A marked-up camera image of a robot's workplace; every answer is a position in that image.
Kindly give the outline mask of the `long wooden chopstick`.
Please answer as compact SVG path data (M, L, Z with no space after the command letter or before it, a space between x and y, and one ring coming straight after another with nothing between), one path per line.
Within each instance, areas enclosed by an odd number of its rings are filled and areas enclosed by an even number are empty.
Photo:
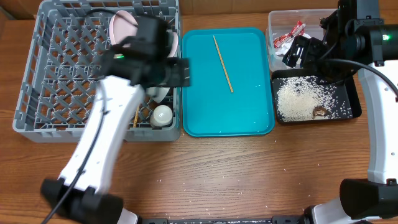
M216 39L215 35L213 35L213 41L215 43L215 47L216 47L216 50L217 50L217 53L218 53L218 56L219 56L219 59L220 59L221 66L223 67L224 75L226 77L226 81L228 83L229 90L230 90L231 93L234 93L233 86L232 86L231 81L229 79L228 71L226 70L226 67L225 67L225 64L224 64L224 60L223 60L223 57L222 57L222 54L221 54L221 51L220 51L220 48L219 48L219 45L218 45L218 42L217 42L217 39Z

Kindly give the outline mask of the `white rice pile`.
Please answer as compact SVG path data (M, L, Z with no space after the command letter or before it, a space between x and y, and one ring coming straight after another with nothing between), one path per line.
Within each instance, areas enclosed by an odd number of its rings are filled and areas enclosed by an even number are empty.
M353 117L344 85L319 85L315 76L276 78L272 84L277 119L281 123ZM317 106L326 108L329 114L313 119L312 112Z

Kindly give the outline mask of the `white paper cup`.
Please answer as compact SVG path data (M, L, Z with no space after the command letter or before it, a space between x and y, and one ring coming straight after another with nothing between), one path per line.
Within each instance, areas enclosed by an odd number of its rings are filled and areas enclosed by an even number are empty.
M172 123L173 111L165 105L160 105L155 108L151 117L150 125L153 128L162 128Z

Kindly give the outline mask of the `short-looking wooden chopstick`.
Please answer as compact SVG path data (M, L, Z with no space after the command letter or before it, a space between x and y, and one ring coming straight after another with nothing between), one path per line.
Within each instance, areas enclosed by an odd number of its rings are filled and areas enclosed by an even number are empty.
M138 117L139 117L139 110L140 110L140 104L138 104L138 106L137 106L137 108L136 108L136 112L135 112L135 115L134 115L134 121L133 121L133 128L136 128L136 126L137 126L137 120L138 120Z

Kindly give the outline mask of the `pink bowl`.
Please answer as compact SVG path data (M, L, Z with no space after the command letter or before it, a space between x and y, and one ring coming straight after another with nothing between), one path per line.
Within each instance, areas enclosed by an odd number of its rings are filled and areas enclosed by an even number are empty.
M170 36L172 38L172 45L171 45L170 53L168 55L169 58L175 57L175 54L176 54L177 49L178 49L178 34L176 32L174 32L174 31L172 31L170 33Z

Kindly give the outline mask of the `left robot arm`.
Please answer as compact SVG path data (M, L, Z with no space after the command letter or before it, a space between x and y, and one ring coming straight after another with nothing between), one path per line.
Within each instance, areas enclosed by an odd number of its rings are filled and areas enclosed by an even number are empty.
M109 187L114 164L136 108L150 87L190 84L189 62L169 55L169 25L142 16L135 35L111 46L101 58L96 95L80 141L57 179L40 192L52 214L79 223L137 223Z

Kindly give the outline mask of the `white napkin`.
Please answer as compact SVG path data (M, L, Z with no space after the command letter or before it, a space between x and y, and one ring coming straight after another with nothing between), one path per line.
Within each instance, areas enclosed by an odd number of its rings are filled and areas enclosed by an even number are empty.
M302 36L304 36L306 38L311 38L311 36L308 35L307 33L303 33ZM280 37L274 38L273 42L275 42ZM280 47L274 47L274 53L276 54L276 56L278 56L278 57L284 56L287 53L287 51L290 49L293 40L294 40L294 38L291 38L289 41L287 41L286 43L282 44Z

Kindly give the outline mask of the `large pink plate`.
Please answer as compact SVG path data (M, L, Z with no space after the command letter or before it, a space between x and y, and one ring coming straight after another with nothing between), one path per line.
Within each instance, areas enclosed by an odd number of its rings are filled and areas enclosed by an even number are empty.
M127 11L120 10L109 22L109 38L112 45L119 44L128 36L135 36L137 33L137 21Z

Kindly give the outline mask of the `teal plastic serving tray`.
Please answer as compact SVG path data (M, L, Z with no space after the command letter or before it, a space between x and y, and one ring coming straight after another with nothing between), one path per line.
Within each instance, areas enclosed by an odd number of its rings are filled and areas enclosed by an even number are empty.
M215 35L234 93L229 90ZM194 137L250 136L275 126L266 38L257 28L187 32L190 86L182 90L183 127Z

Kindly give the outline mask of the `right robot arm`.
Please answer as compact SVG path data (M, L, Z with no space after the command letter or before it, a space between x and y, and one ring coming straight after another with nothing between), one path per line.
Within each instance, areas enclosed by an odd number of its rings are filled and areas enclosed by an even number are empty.
M386 24L377 1L345 0L321 19L325 42L298 36L285 54L289 67L322 82L357 75L368 112L370 158L365 179L345 179L340 194L307 208L300 223L370 223L397 216L397 26Z

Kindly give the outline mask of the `red snack wrapper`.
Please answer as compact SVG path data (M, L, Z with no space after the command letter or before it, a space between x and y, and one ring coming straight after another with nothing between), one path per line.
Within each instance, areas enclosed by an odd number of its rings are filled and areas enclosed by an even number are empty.
M281 48L285 43L287 43L291 39L294 39L296 36L303 35L305 27L305 23L298 21L290 32L273 40L274 47Z

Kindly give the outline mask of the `black rectangular tray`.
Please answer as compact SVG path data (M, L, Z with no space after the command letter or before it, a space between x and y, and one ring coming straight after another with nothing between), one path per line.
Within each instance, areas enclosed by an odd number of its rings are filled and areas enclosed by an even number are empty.
M306 77L306 76L315 76L315 77L317 77L317 83L319 85L332 84L332 82L324 80L318 74L313 73L313 72L308 71L308 70L302 70L302 69L277 70L277 71L274 71L272 73L272 75L271 75L271 87L272 87L273 100L274 100L274 88L273 88L272 81L274 79L276 79L276 78L289 78L289 77ZM353 112L353 117L351 119L355 119L355 118L361 116L362 115L362 108L361 108L358 92L357 92L356 85L354 83L353 77L349 77L349 78L347 78L347 79L345 79L343 81L339 81L339 82L335 82L335 83L339 84L339 85L344 85L346 87L346 92L348 94L349 103L351 105L351 109L352 109L352 112ZM293 124L293 123L281 123L277 119L276 108L275 108L275 116L276 116L276 120L280 124ZM296 122L296 123L314 123L314 122L317 122L317 121L337 121L337 120L348 120L348 119L315 120L315 121Z

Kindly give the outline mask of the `grey bowl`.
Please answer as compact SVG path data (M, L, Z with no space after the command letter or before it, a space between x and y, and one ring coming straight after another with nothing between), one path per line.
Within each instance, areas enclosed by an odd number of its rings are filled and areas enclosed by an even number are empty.
M170 88L150 87L146 89L146 94L156 103L160 103L168 94Z

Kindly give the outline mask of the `brown food scrap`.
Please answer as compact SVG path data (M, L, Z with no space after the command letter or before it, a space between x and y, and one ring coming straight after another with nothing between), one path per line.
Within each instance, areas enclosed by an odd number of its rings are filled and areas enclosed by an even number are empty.
M329 112L326 108L322 106L317 106L313 109L312 117L313 119L315 119L315 118L325 117L328 114Z

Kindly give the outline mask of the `grey plastic dish rack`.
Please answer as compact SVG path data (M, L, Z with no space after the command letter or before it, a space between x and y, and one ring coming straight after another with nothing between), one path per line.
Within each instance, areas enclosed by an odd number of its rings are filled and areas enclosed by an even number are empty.
M113 12L181 31L176 0L40 3L12 127L34 142L77 142L89 117Z

